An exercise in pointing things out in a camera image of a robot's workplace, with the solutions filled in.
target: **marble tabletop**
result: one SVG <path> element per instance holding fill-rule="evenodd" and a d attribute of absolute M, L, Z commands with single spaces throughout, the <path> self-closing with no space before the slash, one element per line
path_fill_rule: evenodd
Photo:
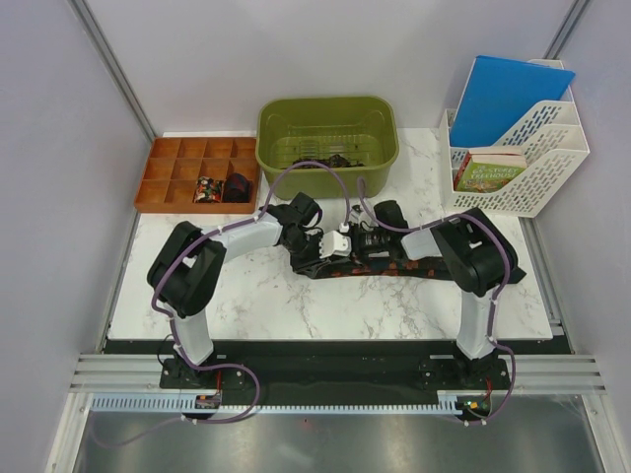
<path fill-rule="evenodd" d="M 438 182 L 438 130 L 399 129 L 400 152 L 387 184 L 373 204 L 395 199 L 410 224 L 444 215 Z M 268 185 L 263 179 L 259 200 Z M 336 229 L 341 200 L 318 200 L 320 226 Z M 109 339 L 162 339 L 167 319 L 151 310 L 146 275 L 174 225 L 188 220 L 200 227 L 244 216 L 143 214 L 127 260 Z M 490 216 L 518 253 L 527 276 L 503 292 L 495 335 L 502 339 L 552 337 L 541 293 L 515 217 Z M 312 281 L 294 274 L 282 247 L 265 248 L 228 262 L 207 307 L 208 328 L 216 339 L 455 339 L 460 324 L 460 290 L 452 282 L 371 276 Z"/>

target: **wall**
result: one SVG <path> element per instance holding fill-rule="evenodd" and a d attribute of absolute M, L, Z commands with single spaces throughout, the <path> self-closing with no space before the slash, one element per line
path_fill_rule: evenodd
<path fill-rule="evenodd" d="M 63 0 L 0 19 L 0 471 L 44 467 L 132 219 L 147 143 Z"/>
<path fill-rule="evenodd" d="M 255 129 L 283 97 L 373 94 L 437 126 L 476 54 L 541 57 L 571 0 L 88 0 L 159 132 Z"/>
<path fill-rule="evenodd" d="M 628 0 L 592 2 L 561 59 L 592 154 L 537 224 L 560 290 L 567 325 L 594 353 L 631 445 L 631 31 Z"/>

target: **gray floor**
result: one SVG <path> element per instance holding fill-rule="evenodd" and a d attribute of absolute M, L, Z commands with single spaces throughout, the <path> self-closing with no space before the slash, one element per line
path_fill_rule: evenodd
<path fill-rule="evenodd" d="M 128 439 L 168 415 L 95 415 L 103 441 Z M 78 472 L 601 472 L 580 400 L 513 398 L 486 427 L 393 415 L 258 415 L 226 426 L 177 423 L 126 447 L 89 439 Z"/>

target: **green bin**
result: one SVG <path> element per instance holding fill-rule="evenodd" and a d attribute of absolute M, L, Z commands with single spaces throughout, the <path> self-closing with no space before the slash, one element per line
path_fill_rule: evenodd
<path fill-rule="evenodd" d="M 377 195 L 398 155 L 392 107 L 377 97 L 326 97 L 272 101 L 260 112 L 256 160 L 270 185 L 296 160 L 332 155 L 363 164 L 335 169 L 351 196 L 357 196 L 360 175 L 366 179 L 366 195 Z M 343 195 L 324 169 L 291 170 L 274 194 L 290 200 L 298 192 L 313 198 Z"/>

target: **blue binder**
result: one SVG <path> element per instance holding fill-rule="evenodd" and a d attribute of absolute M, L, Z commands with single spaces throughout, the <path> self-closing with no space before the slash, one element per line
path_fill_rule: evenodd
<path fill-rule="evenodd" d="M 493 145 L 538 101 L 560 100 L 575 75 L 529 62 L 477 56 L 452 126 L 451 145 Z"/>

